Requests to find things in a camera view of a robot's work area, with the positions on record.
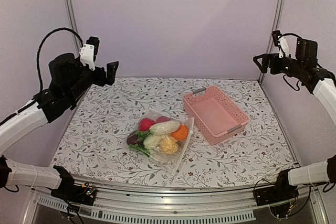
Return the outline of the orange toy fruit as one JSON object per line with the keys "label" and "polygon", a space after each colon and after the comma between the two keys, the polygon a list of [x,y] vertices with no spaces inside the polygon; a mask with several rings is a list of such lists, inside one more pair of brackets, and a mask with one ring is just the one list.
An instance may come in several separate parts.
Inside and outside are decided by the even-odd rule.
{"label": "orange toy fruit", "polygon": [[177,141],[184,141],[188,136],[188,127],[184,124],[181,124],[177,131],[171,134]]}

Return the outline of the red toy strawberry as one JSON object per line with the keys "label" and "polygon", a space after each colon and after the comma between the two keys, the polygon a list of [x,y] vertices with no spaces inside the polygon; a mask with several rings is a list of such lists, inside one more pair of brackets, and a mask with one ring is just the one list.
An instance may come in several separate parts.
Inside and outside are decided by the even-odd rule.
{"label": "red toy strawberry", "polygon": [[157,118],[155,122],[156,123],[162,123],[162,122],[167,122],[169,120],[170,120],[170,118],[167,118],[165,116],[161,116],[161,117]]}

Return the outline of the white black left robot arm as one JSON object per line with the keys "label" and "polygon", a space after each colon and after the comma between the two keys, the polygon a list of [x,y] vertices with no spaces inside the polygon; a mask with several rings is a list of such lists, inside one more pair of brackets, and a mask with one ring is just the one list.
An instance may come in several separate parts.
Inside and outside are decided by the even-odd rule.
{"label": "white black left robot arm", "polygon": [[35,186],[57,189],[67,200],[78,195],[72,176],[65,168],[48,167],[45,161],[38,162],[34,151],[45,151],[42,147],[28,147],[23,141],[37,144],[39,140],[50,143],[56,134],[51,123],[79,101],[92,85],[113,85],[119,63],[108,63],[96,67],[94,62],[85,63],[83,57],[63,54],[49,63],[50,85],[33,96],[22,108],[1,122],[1,187]]}

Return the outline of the red toy tomato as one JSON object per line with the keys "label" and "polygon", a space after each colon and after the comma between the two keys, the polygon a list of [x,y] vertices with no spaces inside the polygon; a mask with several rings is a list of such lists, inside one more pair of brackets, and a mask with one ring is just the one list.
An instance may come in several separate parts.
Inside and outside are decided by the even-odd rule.
{"label": "red toy tomato", "polygon": [[152,125],[155,124],[155,121],[149,118],[143,118],[139,122],[139,131],[148,131]]}

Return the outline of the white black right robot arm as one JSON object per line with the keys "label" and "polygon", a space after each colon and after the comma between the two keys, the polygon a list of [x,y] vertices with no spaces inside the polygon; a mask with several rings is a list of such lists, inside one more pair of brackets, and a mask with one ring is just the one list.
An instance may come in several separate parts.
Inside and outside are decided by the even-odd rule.
{"label": "white black right robot arm", "polygon": [[[253,62],[261,73],[270,71],[273,75],[285,74],[296,78],[335,122],[335,75],[318,64],[318,44],[315,41],[297,37],[295,58],[292,58],[286,48],[285,37],[288,35],[279,35],[275,39],[278,53],[254,56]],[[291,194],[292,187],[320,184],[335,184],[335,156],[326,161],[281,171],[271,196],[276,201],[282,201]]]}

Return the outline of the clear zip top bag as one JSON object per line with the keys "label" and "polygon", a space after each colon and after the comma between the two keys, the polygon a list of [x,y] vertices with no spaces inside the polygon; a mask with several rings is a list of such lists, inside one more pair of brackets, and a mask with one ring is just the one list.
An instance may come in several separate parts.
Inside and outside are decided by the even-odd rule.
{"label": "clear zip top bag", "polygon": [[194,134],[193,130],[194,118],[183,122],[149,110],[127,136],[126,143],[160,169],[175,175]]}

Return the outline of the white toy radish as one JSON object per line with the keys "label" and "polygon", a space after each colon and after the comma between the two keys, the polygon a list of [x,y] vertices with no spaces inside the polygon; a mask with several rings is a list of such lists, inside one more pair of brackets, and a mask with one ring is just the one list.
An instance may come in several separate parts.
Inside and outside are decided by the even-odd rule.
{"label": "white toy radish", "polygon": [[157,136],[170,135],[177,131],[180,128],[180,125],[180,122],[175,120],[156,123],[150,127],[150,132]]}
{"label": "white toy radish", "polygon": [[145,156],[150,157],[150,150],[154,150],[160,144],[162,137],[151,134],[150,131],[134,131],[131,134],[137,134],[138,144],[128,145],[132,150],[143,153]]}

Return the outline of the yellow toy fruit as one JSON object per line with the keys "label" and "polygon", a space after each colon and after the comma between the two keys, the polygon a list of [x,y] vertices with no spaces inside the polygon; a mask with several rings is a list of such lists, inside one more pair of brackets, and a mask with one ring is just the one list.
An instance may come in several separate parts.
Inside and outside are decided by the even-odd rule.
{"label": "yellow toy fruit", "polygon": [[160,142],[160,151],[164,154],[175,154],[178,150],[177,140],[172,136],[166,136]]}

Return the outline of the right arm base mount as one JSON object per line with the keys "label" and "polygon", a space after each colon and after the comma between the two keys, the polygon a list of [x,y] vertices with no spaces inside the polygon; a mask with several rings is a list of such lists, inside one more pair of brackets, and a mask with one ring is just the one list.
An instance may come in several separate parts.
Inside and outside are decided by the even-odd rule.
{"label": "right arm base mount", "polygon": [[264,206],[295,199],[299,196],[299,192],[297,186],[284,184],[254,189],[253,196],[257,206]]}

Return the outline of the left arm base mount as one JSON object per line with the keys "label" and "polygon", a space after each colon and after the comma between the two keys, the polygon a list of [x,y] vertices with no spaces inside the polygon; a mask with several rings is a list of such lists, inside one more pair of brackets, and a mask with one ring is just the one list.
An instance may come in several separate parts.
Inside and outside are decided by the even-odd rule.
{"label": "left arm base mount", "polygon": [[97,188],[88,182],[75,185],[73,180],[62,180],[57,189],[51,189],[51,196],[61,199],[66,203],[78,203],[93,206]]}

